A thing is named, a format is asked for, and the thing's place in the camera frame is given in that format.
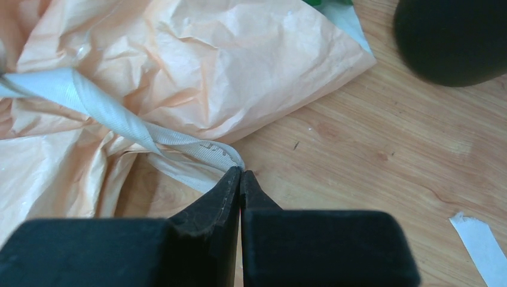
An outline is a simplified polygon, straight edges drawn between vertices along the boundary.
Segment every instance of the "black cylindrical object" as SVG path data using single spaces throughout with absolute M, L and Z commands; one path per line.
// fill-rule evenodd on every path
M 400 0 L 396 42 L 419 76 L 444 86 L 507 73 L 507 0 Z

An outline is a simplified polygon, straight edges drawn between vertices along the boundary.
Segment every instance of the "black container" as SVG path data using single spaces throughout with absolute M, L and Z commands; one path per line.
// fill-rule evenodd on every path
M 451 87 L 507 73 L 507 0 L 400 0 L 396 42 L 422 78 Z

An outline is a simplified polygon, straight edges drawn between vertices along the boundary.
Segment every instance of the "wood grain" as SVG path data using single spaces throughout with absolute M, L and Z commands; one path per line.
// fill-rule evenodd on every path
M 375 67 L 234 147 L 284 208 L 391 213 L 423 286 L 485 286 L 448 218 L 487 222 L 507 250 L 507 77 L 468 88 L 418 80 L 396 52 L 396 3 L 355 1 Z M 170 216 L 198 196 L 140 156 L 117 215 Z

